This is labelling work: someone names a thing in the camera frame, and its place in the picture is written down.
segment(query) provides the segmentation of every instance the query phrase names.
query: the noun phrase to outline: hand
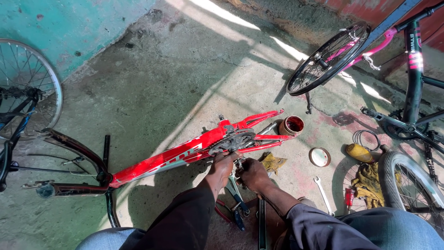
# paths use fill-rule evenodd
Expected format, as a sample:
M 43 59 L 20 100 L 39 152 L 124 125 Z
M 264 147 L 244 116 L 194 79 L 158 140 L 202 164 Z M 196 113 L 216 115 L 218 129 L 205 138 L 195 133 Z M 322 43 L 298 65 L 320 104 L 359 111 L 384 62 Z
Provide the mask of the hand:
M 233 162 L 242 157 L 244 154 L 236 150 L 234 152 L 217 153 L 214 156 L 213 164 L 211 164 L 210 172 L 208 174 L 217 173 L 221 175 L 222 187 L 228 183 L 228 176 L 233 171 Z
M 243 184 L 256 194 L 260 195 L 268 185 L 274 185 L 260 161 L 247 158 L 242 162 L 242 166 L 243 169 L 236 169 L 236 177 L 240 177 Z

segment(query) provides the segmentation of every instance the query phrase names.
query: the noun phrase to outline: chainring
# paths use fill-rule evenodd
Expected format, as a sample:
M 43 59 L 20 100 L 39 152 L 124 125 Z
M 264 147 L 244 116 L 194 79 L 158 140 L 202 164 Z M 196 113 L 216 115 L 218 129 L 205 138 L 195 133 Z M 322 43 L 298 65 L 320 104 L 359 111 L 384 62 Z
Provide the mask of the chainring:
M 391 112 L 388 116 L 401 121 L 403 111 L 404 109 L 399 109 Z M 425 117 L 425 114 L 421 112 L 419 112 L 418 115 L 419 117 Z M 398 128 L 395 125 L 390 124 L 388 122 L 384 122 L 383 129 L 391 138 L 395 138 L 398 140 L 410 140 L 417 137 L 415 134 L 405 131 L 401 128 Z M 416 127 L 416 129 L 421 133 L 425 133 L 425 131 L 427 131 L 428 129 L 428 123 L 419 125 Z
M 239 129 L 226 136 L 226 138 L 216 142 L 208 150 L 209 155 L 220 153 L 224 151 L 233 152 L 238 149 L 245 148 L 249 142 L 256 137 L 256 133 L 253 133 L 252 129 Z

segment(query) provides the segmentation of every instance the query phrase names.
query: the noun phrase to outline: spanner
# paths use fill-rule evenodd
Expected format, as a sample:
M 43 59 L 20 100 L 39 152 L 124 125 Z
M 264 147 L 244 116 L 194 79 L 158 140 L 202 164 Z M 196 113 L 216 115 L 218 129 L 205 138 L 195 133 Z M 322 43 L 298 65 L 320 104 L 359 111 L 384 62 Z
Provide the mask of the spanner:
M 327 200 L 327 196 L 325 195 L 324 189 L 321 186 L 321 178 L 316 176 L 316 178 L 314 178 L 313 180 L 314 180 L 314 182 L 316 182 L 317 186 L 319 187 L 319 190 L 321 191 L 322 199 L 324 199 L 328 214 L 330 214 L 331 216 L 334 217 L 334 212 L 332 211 L 332 208 L 330 207 L 330 203 Z

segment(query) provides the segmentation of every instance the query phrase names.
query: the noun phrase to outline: yellow bottle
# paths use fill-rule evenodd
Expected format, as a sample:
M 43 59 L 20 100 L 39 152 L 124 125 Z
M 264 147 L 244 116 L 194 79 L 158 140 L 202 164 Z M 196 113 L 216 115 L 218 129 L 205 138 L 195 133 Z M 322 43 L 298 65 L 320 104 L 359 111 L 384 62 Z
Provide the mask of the yellow bottle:
M 346 151 L 351 157 L 357 159 L 358 161 L 366 162 L 366 163 L 375 162 L 375 160 L 374 160 L 373 156 L 370 154 L 370 152 L 359 144 L 352 143 L 352 144 L 348 145 Z

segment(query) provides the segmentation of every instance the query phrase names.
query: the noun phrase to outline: red wall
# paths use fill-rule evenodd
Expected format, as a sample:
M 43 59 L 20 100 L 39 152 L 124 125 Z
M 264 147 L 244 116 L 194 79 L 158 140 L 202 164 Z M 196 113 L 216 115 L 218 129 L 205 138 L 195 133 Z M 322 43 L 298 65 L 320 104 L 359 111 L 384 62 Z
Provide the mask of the red wall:
M 376 27 L 404 0 L 316 0 L 325 7 L 332 9 L 340 16 L 355 20 L 364 20 Z M 425 7 L 433 6 L 441 0 L 422 0 L 402 20 L 405 20 Z M 420 21 L 421 39 L 423 44 L 444 52 L 444 7 L 433 13 L 431 17 Z

